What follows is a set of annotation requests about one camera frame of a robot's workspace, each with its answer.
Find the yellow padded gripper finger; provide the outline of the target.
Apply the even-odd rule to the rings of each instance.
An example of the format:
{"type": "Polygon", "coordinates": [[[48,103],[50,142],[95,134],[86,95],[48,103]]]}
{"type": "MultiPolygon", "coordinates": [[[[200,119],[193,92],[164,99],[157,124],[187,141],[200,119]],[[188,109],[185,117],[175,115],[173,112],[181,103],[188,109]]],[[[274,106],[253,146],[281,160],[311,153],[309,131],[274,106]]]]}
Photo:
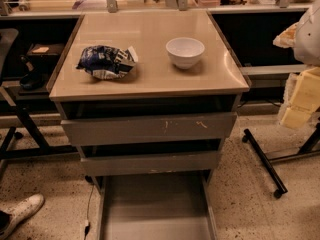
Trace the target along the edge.
{"type": "Polygon", "coordinates": [[[320,67],[290,73],[279,110],[279,122],[288,128],[302,127],[320,108],[320,67]]]}

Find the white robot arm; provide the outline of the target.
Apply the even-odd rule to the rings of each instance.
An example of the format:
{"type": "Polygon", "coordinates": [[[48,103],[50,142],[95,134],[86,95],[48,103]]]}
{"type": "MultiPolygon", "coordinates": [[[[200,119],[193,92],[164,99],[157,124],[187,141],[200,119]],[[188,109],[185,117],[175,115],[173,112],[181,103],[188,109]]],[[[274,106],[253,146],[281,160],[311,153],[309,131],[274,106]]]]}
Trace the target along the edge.
{"type": "Polygon", "coordinates": [[[315,1],[273,44],[291,48],[294,58],[306,65],[297,76],[289,75],[279,111],[282,126],[299,128],[320,108],[320,1],[315,1]]]}

